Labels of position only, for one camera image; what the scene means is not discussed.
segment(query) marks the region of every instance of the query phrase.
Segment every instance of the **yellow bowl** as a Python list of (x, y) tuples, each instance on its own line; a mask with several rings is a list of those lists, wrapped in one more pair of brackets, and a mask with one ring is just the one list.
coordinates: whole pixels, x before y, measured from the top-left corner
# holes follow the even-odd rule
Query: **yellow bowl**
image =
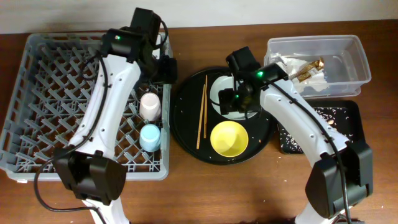
[(235, 157), (244, 152), (249, 144), (248, 132), (234, 121), (217, 124), (210, 134), (213, 149), (225, 157)]

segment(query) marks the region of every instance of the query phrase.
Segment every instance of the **white plate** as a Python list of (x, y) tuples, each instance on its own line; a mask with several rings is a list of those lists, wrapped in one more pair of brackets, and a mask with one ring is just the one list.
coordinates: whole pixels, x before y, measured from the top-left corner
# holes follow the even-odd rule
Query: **white plate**
[[(218, 92), (221, 90), (225, 90), (227, 88), (233, 88), (233, 77), (232, 76), (228, 77), (225, 75), (222, 77), (218, 77), (211, 86), (210, 99), (213, 100), (215, 103), (220, 103), (220, 101), (218, 100)], [(214, 110), (216, 110), (218, 114), (221, 114), (220, 106), (217, 106), (214, 103), (212, 103), (211, 105), (213, 105)], [(248, 118), (253, 117), (254, 115), (256, 115), (256, 113), (257, 112), (248, 113)], [(228, 114), (222, 116), (225, 117), (226, 119), (231, 119), (235, 121), (240, 121), (245, 119), (244, 113), (239, 113), (239, 112), (229, 112)]]

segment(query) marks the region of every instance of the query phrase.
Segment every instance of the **white wall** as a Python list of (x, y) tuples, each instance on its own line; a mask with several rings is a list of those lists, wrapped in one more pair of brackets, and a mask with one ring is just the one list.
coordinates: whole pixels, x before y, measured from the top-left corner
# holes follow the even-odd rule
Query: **white wall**
[(398, 0), (2, 0), (0, 33), (118, 28), (135, 7), (169, 27), (398, 19)]

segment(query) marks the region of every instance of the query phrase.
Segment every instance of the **wooden tabletop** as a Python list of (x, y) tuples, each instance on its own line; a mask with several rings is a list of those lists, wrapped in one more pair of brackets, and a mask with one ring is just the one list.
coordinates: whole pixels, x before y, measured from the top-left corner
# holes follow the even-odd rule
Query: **wooden tabletop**
[[(374, 152), (374, 193), (351, 209), (366, 223), (398, 220), (398, 21), (322, 22), (170, 29), (179, 81), (212, 65), (226, 65), (232, 51), (249, 46), (259, 62), (273, 37), (354, 34), (363, 44), (372, 80), (357, 102), (367, 143)], [(0, 35), (1, 126), (28, 34)], [(307, 204), (304, 187), (311, 168), (305, 156), (286, 156), (273, 140), (256, 157), (235, 166), (193, 158), (172, 138), (170, 173), (162, 181), (127, 182), (124, 213), (133, 223), (239, 223), (291, 218)], [(89, 212), (54, 213), (42, 208), (33, 185), (0, 172), (1, 223), (93, 223)], [(54, 207), (82, 206), (61, 182), (41, 182)]]

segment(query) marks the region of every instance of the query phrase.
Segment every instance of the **wire rack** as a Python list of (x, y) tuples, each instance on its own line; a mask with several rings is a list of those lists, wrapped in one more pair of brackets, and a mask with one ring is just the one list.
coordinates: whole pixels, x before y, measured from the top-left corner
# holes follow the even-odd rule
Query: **wire rack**
[[(82, 63), (95, 54), (102, 33), (32, 34), (26, 43), (14, 92), (0, 136), (0, 168), (19, 182), (32, 180), (55, 147), (64, 147), (84, 116), (95, 81), (78, 75)], [(169, 41), (161, 54), (172, 56)], [(99, 61), (84, 68), (96, 75)], [(169, 169), (170, 85), (141, 85), (126, 103), (115, 142), (114, 160), (127, 166), (127, 180), (161, 180)], [(148, 120), (139, 116), (139, 99), (153, 92), (162, 100), (160, 150), (146, 152), (139, 131)], [(53, 165), (39, 180), (60, 180)]]

